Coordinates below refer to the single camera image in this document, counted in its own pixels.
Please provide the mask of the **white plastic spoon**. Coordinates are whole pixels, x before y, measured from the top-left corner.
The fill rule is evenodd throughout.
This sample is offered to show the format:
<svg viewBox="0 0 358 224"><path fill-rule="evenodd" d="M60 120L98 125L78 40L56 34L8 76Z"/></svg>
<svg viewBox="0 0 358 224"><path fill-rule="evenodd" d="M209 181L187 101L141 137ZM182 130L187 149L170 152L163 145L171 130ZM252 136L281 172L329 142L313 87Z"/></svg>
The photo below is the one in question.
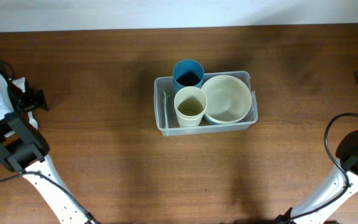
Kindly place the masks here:
<svg viewBox="0 0 358 224"><path fill-rule="evenodd" d="M169 95L163 91L164 94L164 99L163 99L163 103L164 103L164 115L165 115L165 129L169 128L169 122L168 122L168 99L169 99Z"/></svg>

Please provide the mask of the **cream bowl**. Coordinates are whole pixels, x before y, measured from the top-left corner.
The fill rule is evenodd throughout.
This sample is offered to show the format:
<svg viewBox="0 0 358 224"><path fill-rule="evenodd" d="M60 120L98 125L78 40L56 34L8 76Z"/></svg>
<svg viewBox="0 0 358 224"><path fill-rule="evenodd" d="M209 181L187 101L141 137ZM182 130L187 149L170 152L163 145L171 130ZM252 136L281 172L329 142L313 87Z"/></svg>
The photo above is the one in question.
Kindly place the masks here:
<svg viewBox="0 0 358 224"><path fill-rule="evenodd" d="M218 121L235 121L237 119L245 118L251 111L251 107L243 107L238 105L224 106L224 107L207 107L205 114Z"/></svg>
<svg viewBox="0 0 358 224"><path fill-rule="evenodd" d="M218 75L210 78L201 87L201 90L207 97L207 107L252 106L252 94L249 87L239 78L233 76Z"/></svg>

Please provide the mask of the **cream cup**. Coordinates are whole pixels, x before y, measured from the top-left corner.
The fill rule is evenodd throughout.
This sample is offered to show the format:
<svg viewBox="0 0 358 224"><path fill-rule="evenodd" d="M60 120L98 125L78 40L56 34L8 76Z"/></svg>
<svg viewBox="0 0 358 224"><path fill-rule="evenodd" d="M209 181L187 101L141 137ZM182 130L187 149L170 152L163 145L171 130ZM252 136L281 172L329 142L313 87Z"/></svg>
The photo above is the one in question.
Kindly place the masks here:
<svg viewBox="0 0 358 224"><path fill-rule="evenodd" d="M197 87L188 86L179 90L174 97L175 111L185 119L198 119L204 115L207 107L205 93Z"/></svg>
<svg viewBox="0 0 358 224"><path fill-rule="evenodd" d="M179 127L181 128L199 126L202 118L203 118L202 114L199 114L198 116L195 117L182 116L180 114L177 114L178 124Z"/></svg>

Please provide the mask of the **blue cup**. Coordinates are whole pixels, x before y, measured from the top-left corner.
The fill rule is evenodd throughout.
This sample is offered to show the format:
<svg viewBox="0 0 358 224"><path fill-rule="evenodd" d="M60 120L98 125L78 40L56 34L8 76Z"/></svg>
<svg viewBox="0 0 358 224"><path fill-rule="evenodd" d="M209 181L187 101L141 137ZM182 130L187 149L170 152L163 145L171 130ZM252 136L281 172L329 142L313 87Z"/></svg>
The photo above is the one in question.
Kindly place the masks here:
<svg viewBox="0 0 358 224"><path fill-rule="evenodd" d="M173 68L173 80L182 85L193 86L204 81L204 68L196 60L181 60Z"/></svg>
<svg viewBox="0 0 358 224"><path fill-rule="evenodd" d="M203 80L201 80L200 82L196 83L195 85L193 85L193 87L196 88L201 88L203 85ZM189 87L191 86L190 84L187 85L182 85L180 83L178 83L176 80L173 81L173 86L174 86L174 92L178 93L181 89L185 88L185 87Z"/></svg>

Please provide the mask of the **blue bowl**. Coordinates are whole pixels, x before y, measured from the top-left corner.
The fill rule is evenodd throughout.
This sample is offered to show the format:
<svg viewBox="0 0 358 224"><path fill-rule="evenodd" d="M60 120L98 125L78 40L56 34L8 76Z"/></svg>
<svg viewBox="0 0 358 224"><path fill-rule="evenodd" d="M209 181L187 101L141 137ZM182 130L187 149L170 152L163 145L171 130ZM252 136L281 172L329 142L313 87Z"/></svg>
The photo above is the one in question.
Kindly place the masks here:
<svg viewBox="0 0 358 224"><path fill-rule="evenodd" d="M208 116L207 114L204 115L204 119L209 123L209 124L232 124L232 123L238 123L238 122L242 122L244 120L244 117L241 119L237 119L235 121L218 121L210 116Z"/></svg>

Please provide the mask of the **white plastic fork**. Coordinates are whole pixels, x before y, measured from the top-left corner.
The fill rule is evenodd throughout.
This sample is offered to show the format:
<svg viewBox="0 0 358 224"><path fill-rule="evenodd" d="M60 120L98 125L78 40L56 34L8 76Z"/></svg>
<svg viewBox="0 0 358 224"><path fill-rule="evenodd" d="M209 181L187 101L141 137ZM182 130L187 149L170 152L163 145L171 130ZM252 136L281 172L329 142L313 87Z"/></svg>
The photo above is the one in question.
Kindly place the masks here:
<svg viewBox="0 0 358 224"><path fill-rule="evenodd" d="M32 112L28 112L27 113L28 118L29 118L29 123L35 128L38 129L38 122L34 119Z"/></svg>

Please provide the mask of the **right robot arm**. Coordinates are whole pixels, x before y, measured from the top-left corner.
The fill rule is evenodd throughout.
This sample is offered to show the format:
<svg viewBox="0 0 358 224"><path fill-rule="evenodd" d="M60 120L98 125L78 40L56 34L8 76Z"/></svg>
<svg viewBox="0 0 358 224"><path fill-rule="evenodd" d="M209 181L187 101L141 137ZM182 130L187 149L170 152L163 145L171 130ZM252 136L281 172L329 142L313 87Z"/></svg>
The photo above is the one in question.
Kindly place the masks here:
<svg viewBox="0 0 358 224"><path fill-rule="evenodd" d="M342 117L358 118L357 113L335 116L324 132L324 147L334 167L318 188L301 204L279 215L275 223L325 223L352 195L358 192L358 130L345 136L332 155L328 146L331 126Z"/></svg>

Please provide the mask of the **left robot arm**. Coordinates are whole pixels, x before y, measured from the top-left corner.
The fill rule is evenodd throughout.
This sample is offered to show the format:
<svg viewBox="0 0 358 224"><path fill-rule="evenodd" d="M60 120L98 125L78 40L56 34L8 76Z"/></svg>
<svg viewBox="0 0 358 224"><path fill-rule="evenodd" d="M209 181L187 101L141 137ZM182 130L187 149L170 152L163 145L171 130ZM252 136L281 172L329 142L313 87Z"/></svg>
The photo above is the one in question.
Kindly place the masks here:
<svg viewBox="0 0 358 224"><path fill-rule="evenodd" d="M60 223L97 223L59 176L32 115L36 109L48 110L43 91L31 88L24 77L15 78L12 65L0 60L0 163L13 172L3 181L25 178Z"/></svg>

